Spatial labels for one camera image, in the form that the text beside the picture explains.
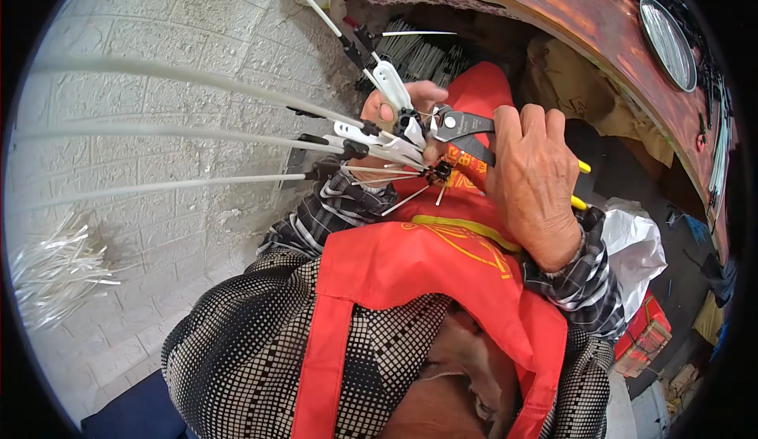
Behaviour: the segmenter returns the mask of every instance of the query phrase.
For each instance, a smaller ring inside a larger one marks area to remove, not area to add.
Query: person's left hand
[[[441,89],[432,81],[410,82],[405,84],[405,89],[411,95],[411,103],[419,112],[428,113],[435,103],[444,102],[447,99],[447,90]],[[363,104],[361,119],[374,122],[384,131],[392,132],[395,113],[390,104],[384,99],[384,96],[375,90],[368,96]],[[384,165],[390,161],[379,159],[374,156],[366,156],[364,159],[351,159],[348,164],[351,166],[362,166],[364,168],[383,169]],[[374,180],[391,178],[391,174],[377,172],[354,172],[353,177],[358,180]],[[367,184],[372,188],[381,188],[387,183]]]

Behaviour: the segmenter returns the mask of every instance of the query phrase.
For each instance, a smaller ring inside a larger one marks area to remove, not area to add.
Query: plastic bag
[[[602,241],[621,285],[624,319],[629,321],[642,306],[650,280],[668,266],[661,233],[639,202],[612,197],[602,209],[606,212]]]

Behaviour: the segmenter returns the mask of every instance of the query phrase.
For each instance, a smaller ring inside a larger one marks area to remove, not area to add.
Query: round tray
[[[645,39],[668,79],[684,92],[695,90],[695,56],[671,13],[657,0],[640,0],[640,22]]]

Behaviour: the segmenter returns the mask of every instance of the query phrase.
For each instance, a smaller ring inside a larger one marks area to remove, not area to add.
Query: apron strap
[[[318,294],[300,369],[292,439],[334,437],[352,316],[351,300]]]

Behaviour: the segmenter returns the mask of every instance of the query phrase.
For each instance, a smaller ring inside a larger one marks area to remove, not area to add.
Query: red apron
[[[488,116],[487,109],[491,115],[498,105],[509,103],[509,96],[503,102],[501,94],[498,102],[494,97],[488,100],[487,93],[477,93],[479,106],[456,105],[455,84],[461,84],[457,90],[465,86],[471,71],[476,71],[475,76],[499,73],[505,81],[497,67],[489,66],[494,69],[483,63],[453,82],[449,102],[454,109]],[[450,178],[440,206],[435,202],[441,188],[430,188],[395,210],[393,221],[327,238],[300,372],[292,426],[295,439],[334,436],[353,305],[386,310],[428,293],[458,301],[514,361],[524,406],[508,437],[539,436],[558,389],[566,322],[555,306],[524,289],[518,263],[503,254],[503,248],[517,251],[518,245],[506,234],[494,205],[476,187],[484,181],[484,171],[477,169],[480,161],[469,161],[459,166],[471,177],[459,173],[462,178]],[[401,198],[425,184],[396,182],[404,183],[395,185]]]

